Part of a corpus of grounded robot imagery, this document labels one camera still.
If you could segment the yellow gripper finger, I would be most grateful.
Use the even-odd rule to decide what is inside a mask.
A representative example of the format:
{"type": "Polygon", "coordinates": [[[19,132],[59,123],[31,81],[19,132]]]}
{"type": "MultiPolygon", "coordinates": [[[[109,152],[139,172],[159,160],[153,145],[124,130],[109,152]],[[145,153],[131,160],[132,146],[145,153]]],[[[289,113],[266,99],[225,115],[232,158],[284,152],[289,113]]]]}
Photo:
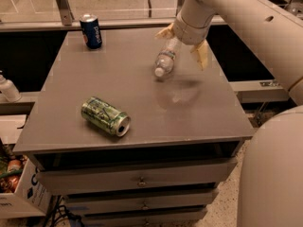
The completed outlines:
{"type": "Polygon", "coordinates": [[[171,39],[174,37],[173,23],[155,34],[156,39],[171,39]]]}
{"type": "Polygon", "coordinates": [[[193,45],[190,49],[191,58],[205,70],[208,65],[208,43],[203,41],[200,44],[193,45]]]}

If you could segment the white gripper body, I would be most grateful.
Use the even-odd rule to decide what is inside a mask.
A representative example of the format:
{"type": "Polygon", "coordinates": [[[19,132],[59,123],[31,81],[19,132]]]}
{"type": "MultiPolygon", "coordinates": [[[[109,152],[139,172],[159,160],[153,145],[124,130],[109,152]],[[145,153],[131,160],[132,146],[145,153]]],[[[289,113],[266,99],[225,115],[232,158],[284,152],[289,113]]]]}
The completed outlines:
{"type": "Polygon", "coordinates": [[[208,27],[196,28],[187,24],[178,13],[172,27],[174,35],[186,45],[200,44],[206,38],[208,27]]]}

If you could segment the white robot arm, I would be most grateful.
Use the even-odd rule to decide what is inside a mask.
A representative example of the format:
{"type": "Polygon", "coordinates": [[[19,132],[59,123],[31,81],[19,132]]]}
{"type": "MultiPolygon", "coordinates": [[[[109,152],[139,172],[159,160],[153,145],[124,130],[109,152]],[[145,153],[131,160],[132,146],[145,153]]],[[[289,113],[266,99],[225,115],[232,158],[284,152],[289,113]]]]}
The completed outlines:
{"type": "Polygon", "coordinates": [[[245,151],[237,227],[303,227],[303,23],[268,0],[185,0],[157,35],[199,48],[215,14],[295,103],[264,123],[245,151]]]}

